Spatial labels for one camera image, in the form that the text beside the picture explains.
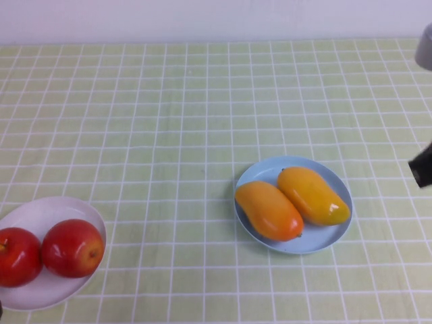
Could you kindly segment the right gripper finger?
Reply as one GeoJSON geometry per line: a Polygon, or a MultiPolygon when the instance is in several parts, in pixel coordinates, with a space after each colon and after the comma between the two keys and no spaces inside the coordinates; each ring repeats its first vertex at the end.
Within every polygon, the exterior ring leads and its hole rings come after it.
{"type": "Polygon", "coordinates": [[[432,144],[430,143],[410,160],[408,166],[419,188],[430,186],[432,184],[432,144]]]}

